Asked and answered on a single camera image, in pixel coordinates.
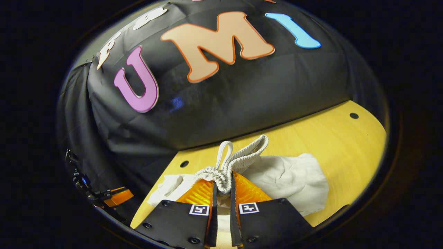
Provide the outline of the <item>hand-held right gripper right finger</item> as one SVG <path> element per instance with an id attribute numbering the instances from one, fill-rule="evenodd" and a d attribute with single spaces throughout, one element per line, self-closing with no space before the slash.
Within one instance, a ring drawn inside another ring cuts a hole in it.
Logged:
<path id="1" fill-rule="evenodd" d="M 289 248 L 313 227 L 282 197 L 272 199 L 237 172 L 232 173 L 230 231 L 238 248 Z"/>

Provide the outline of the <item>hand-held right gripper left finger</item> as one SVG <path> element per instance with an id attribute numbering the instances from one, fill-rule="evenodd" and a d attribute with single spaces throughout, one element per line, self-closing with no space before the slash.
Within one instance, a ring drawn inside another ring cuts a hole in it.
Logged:
<path id="1" fill-rule="evenodd" d="M 162 200 L 136 231 L 176 249 L 209 249 L 216 246 L 217 188 L 200 179 L 176 201 Z"/>

